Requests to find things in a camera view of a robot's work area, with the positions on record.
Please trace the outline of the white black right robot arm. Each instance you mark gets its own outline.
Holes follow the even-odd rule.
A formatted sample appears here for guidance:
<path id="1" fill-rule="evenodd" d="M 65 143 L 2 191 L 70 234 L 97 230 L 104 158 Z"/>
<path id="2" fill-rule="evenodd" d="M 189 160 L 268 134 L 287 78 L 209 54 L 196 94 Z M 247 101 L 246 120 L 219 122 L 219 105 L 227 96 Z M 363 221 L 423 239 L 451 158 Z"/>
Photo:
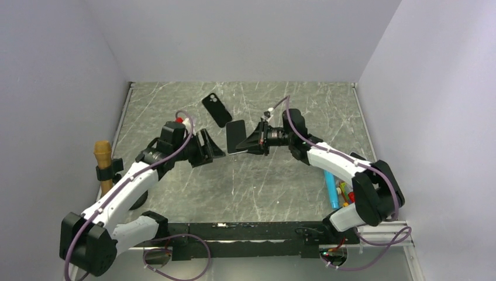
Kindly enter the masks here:
<path id="1" fill-rule="evenodd" d="M 272 146 L 286 146 L 295 159 L 333 174 L 352 188 L 354 202 L 323 219 L 322 233 L 328 242 L 339 242 L 351 228 L 375 227 L 398 214 L 405 198 L 386 162 L 372 163 L 332 148 L 308 132 L 298 109 L 286 110 L 282 118 L 283 126 L 273 127 L 263 117 L 253 133 L 240 141 L 236 149 L 267 156 Z"/>

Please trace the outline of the black phone case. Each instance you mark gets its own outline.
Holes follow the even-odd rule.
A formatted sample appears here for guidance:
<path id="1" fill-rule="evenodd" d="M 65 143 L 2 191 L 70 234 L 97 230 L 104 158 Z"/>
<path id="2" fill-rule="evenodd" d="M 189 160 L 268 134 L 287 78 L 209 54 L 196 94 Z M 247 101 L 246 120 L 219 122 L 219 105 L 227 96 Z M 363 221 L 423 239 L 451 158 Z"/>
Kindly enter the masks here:
<path id="1" fill-rule="evenodd" d="M 218 127 L 224 128 L 227 123 L 233 120 L 232 115 L 227 110 L 224 103 L 214 92 L 204 97 L 201 102 Z"/>

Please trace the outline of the black smartphone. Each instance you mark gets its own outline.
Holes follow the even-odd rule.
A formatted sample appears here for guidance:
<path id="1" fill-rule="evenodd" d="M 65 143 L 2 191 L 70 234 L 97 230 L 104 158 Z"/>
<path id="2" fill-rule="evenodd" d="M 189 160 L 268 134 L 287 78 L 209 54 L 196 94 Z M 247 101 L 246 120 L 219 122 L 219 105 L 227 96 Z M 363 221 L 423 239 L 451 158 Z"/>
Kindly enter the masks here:
<path id="1" fill-rule="evenodd" d="M 226 144 L 229 155 L 243 153 L 238 151 L 236 146 L 246 139 L 246 126 L 244 120 L 231 121 L 226 124 Z"/>

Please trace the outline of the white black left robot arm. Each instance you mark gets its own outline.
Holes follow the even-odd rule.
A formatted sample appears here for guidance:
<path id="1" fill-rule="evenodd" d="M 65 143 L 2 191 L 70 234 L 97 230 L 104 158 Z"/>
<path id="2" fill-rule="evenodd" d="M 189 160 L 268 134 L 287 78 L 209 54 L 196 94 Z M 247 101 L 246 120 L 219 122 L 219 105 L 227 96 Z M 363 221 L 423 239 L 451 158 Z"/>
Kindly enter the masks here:
<path id="1" fill-rule="evenodd" d="M 168 121 L 136 157 L 115 186 L 82 214 L 68 213 L 61 223 L 59 255 L 87 273 L 103 275 L 122 252 L 144 241 L 162 245 L 170 236 L 168 219 L 152 211 L 134 221 L 120 221 L 148 189 L 158 183 L 176 162 L 192 167 L 224 157 L 206 129 L 194 133 L 187 122 Z"/>

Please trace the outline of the lilac cased smartphone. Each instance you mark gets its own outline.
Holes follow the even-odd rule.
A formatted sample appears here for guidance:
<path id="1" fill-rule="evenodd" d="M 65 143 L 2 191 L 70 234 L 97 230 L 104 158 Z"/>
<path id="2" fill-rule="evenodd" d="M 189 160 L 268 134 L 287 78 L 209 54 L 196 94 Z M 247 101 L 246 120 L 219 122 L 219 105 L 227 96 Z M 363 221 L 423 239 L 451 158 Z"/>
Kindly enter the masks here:
<path id="1" fill-rule="evenodd" d="M 367 160 L 365 157 L 360 156 L 360 155 L 359 155 L 359 154 L 357 154 L 356 152 L 351 152 L 351 153 L 350 153 L 350 156 L 351 156 L 351 157 L 353 157 L 353 158 L 356 158 L 356 159 L 364 160 L 364 161 L 366 161 L 366 160 Z"/>

